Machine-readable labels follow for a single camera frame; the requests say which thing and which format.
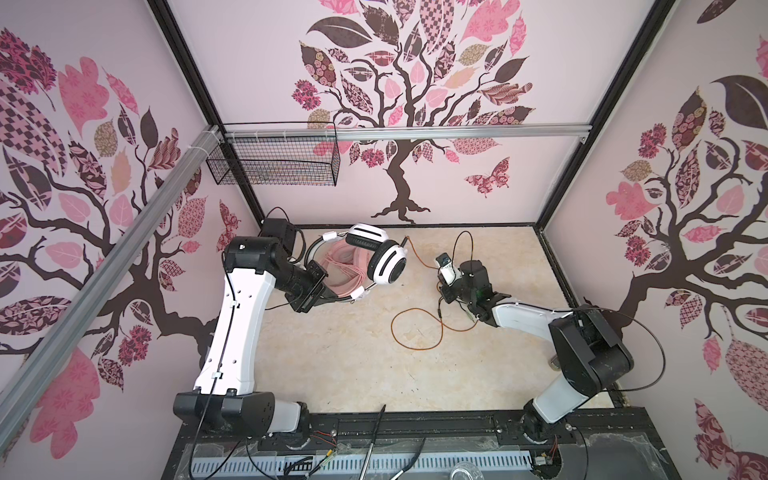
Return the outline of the white black headphones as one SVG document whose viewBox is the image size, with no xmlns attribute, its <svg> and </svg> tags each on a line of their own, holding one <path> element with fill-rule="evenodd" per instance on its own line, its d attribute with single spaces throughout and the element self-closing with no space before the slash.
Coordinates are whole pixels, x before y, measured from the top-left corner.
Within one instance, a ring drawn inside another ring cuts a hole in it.
<svg viewBox="0 0 768 480">
<path fill-rule="evenodd" d="M 344 240 L 355 247 L 370 250 L 373 255 L 367 270 L 368 281 L 364 287 L 353 292 L 351 296 L 338 297 L 326 286 L 332 296 L 325 294 L 325 298 L 331 303 L 354 303 L 366 296 L 376 286 L 395 283 L 405 270 L 408 261 L 406 244 L 410 238 L 405 236 L 401 241 L 396 241 L 390 238 L 382 228 L 365 223 L 354 224 L 341 232 L 323 233 L 308 247 L 303 265 L 307 266 L 310 261 L 318 263 L 321 248 L 328 247 L 332 242 L 339 240 Z"/>
</svg>

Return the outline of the pink headphones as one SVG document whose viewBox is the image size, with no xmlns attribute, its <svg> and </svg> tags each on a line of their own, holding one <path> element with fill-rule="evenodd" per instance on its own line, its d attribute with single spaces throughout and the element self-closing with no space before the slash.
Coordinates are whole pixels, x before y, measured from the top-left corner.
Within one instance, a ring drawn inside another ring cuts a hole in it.
<svg viewBox="0 0 768 480">
<path fill-rule="evenodd" d="M 329 274 L 325 285 L 338 297 L 351 296 L 368 281 L 368 265 L 373 252 L 344 240 L 321 248 L 318 263 Z"/>
</svg>

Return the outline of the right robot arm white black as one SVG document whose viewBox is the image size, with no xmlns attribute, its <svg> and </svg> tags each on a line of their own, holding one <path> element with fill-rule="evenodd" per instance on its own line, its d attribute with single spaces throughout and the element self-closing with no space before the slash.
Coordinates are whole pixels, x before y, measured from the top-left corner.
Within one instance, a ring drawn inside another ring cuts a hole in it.
<svg viewBox="0 0 768 480">
<path fill-rule="evenodd" d="M 460 302 L 475 320 L 491 327 L 552 343 L 560 374 L 523 408 L 521 431 L 530 442 L 543 442 L 554 425 L 633 369 L 632 355 L 599 308 L 534 306 L 495 291 L 479 260 L 456 266 L 442 253 L 435 262 L 446 302 Z"/>
</svg>

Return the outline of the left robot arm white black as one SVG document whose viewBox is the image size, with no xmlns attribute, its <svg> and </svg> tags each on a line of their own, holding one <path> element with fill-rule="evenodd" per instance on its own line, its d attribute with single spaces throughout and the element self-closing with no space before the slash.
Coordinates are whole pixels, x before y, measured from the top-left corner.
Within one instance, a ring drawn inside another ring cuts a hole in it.
<svg viewBox="0 0 768 480">
<path fill-rule="evenodd" d="M 293 249 L 297 228 L 267 219 L 256 237 L 237 236 L 223 252 L 224 298 L 201 372 L 189 392 L 176 395 L 173 412 L 214 432 L 246 437 L 304 435 L 307 407 L 256 389 L 255 360 L 263 317 L 274 291 L 296 313 L 307 313 L 323 293 L 326 272 L 302 267 Z"/>
</svg>

